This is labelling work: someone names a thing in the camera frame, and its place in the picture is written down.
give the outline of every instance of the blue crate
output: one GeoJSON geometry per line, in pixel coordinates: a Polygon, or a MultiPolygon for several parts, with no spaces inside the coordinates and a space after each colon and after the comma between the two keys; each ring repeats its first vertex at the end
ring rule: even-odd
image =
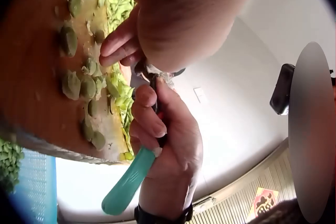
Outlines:
{"type": "Polygon", "coordinates": [[[13,206],[29,224],[57,223],[55,157],[23,149],[20,183],[10,195],[13,206]]]}

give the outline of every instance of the wristwatch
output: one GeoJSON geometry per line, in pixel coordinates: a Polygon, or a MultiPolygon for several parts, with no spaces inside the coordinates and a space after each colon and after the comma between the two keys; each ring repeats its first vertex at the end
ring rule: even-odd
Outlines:
{"type": "Polygon", "coordinates": [[[181,216],[175,220],[167,220],[162,217],[145,212],[139,205],[134,210],[134,219],[138,224],[184,224],[192,218],[192,205],[183,211],[181,216]]]}

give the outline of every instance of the teal knife handle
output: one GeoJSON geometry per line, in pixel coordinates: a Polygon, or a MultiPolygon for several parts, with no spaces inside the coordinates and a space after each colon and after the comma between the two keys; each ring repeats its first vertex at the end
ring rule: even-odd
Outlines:
{"type": "Polygon", "coordinates": [[[137,156],[118,183],[105,196],[102,209],[106,214],[120,215],[130,204],[155,160],[152,151],[141,147],[137,156]]]}

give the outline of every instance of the wooden cutting board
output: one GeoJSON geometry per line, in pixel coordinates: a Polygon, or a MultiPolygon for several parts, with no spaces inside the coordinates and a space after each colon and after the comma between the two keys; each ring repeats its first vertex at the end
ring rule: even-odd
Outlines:
{"type": "Polygon", "coordinates": [[[92,32],[106,29],[105,7],[97,8],[97,0],[82,1],[76,19],[67,10],[67,0],[14,0],[7,9],[0,26],[0,136],[8,139],[14,132],[10,136],[20,145],[41,153],[112,164],[128,150],[118,113],[108,112],[106,90],[99,99],[99,116],[92,119],[107,140],[100,152],[80,131],[86,101],[70,100],[61,91],[67,69],[80,73],[88,54],[99,56],[86,21],[92,32]],[[64,19],[78,36],[73,58],[62,55],[58,42],[64,19]]]}

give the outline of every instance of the wrist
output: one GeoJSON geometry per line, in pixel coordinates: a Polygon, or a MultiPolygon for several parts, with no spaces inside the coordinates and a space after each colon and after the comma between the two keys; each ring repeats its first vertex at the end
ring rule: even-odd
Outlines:
{"type": "Polygon", "coordinates": [[[162,180],[145,178],[141,185],[139,205],[152,215],[175,220],[190,206],[195,189],[194,176],[162,180]]]}

